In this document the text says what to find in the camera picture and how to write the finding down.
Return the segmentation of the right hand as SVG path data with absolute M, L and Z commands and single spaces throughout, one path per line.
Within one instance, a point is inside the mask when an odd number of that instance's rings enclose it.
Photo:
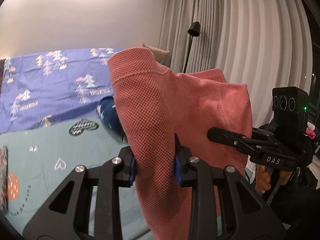
M 257 164 L 255 181 L 256 181 L 256 189 L 260 193 L 264 193 L 271 189 L 271 175 L 267 172 L 266 166 Z M 281 178 L 281 185 L 285 185 L 289 178 L 291 177 L 292 172 L 280 171 L 279 176 Z

